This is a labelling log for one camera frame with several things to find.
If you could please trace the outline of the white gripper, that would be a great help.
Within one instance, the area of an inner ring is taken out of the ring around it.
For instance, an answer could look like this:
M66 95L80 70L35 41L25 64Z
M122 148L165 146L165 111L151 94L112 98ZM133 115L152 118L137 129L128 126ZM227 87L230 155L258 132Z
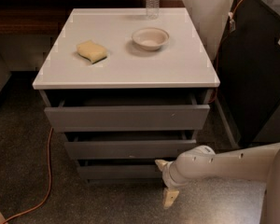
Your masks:
M159 170L162 172L162 180L167 188L163 190L163 207L170 208L178 194L179 188L185 186L188 180L182 176L176 169L173 161L155 160Z

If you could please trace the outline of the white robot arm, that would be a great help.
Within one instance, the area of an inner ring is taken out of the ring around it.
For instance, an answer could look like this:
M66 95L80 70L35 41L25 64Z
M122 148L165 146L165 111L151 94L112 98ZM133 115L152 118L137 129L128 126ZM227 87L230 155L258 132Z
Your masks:
M156 160L169 208L191 179L221 177L266 184L259 224L280 224L280 143L216 154L209 146L181 153L174 161Z

